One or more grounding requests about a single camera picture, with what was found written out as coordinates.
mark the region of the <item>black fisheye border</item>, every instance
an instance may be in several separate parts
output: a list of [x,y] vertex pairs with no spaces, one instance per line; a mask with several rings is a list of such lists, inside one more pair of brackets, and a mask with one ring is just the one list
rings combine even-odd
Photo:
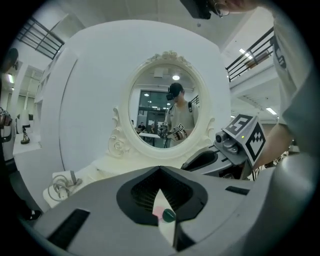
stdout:
[[[43,0],[32,1],[2,1],[1,2],[1,47],[0,47],[0,60],[6,54],[8,48],[12,44],[16,34],[21,29],[25,21],[31,16],[35,10],[37,10]],[[317,1],[309,1],[304,4],[296,4],[293,1],[273,1],[280,9],[282,9],[288,17],[293,20],[298,30],[301,32],[304,40],[309,47],[309,50],[314,58],[314,63],[319,72],[320,60],[319,60],[319,42],[316,39],[317,25],[319,24],[318,14],[319,3]],[[15,197],[11,194],[12,189],[7,187],[7,183],[4,182],[6,166],[3,158],[3,150],[0,148],[0,191],[1,191],[1,220],[2,220],[2,243],[1,250],[3,252],[9,252],[13,255],[32,253],[35,255],[63,255],[63,251],[50,250],[50,245],[43,238],[36,238],[31,236],[32,229],[29,229],[29,233],[25,227],[19,222],[14,215],[13,200]],[[298,250],[303,250],[304,254],[310,254],[318,249],[316,241],[319,226],[319,186],[317,186],[316,192],[306,208],[304,214],[295,226],[290,230],[286,236],[279,241],[276,247],[270,248],[269,255],[274,255],[285,252],[286,254],[297,253]]]

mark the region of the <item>camera lens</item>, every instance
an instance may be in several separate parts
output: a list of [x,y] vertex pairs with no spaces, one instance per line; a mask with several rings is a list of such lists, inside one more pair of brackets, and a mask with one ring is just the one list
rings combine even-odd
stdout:
[[215,136],[215,140],[216,142],[220,143],[222,141],[221,136],[220,135]]

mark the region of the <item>white mirror frame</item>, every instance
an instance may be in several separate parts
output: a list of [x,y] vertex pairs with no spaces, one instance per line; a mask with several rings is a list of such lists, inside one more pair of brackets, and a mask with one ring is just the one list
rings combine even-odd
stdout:
[[[200,112],[194,130],[184,142],[171,148],[156,148],[146,144],[133,129],[129,115],[131,94],[136,80],[146,70],[163,64],[175,65],[185,70],[194,79],[200,98]],[[178,56],[174,51],[156,54],[141,64],[127,79],[123,92],[123,102],[119,107],[115,107],[113,111],[115,128],[111,133],[107,151],[107,155],[113,158],[136,159],[142,154],[144,159],[150,158],[163,161],[165,165],[165,161],[168,160],[177,161],[179,158],[183,158],[184,161],[199,149],[210,146],[213,143],[209,133],[213,130],[215,119],[212,117],[212,103],[207,86],[199,72],[183,56]]]

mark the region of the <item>mirror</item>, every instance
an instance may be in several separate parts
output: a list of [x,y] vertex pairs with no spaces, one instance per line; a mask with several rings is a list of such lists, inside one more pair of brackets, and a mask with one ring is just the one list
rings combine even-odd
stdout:
[[137,136],[164,149],[192,133],[199,108],[199,90],[191,75],[179,66],[158,64],[135,81],[128,111]]

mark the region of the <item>glasses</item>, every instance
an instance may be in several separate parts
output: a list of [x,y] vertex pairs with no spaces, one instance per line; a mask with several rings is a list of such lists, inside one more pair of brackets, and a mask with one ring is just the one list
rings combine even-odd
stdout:
[[229,15],[229,10],[228,7],[224,3],[216,2],[215,0],[212,0],[214,5],[213,5],[213,12],[217,14],[220,18],[223,16]]

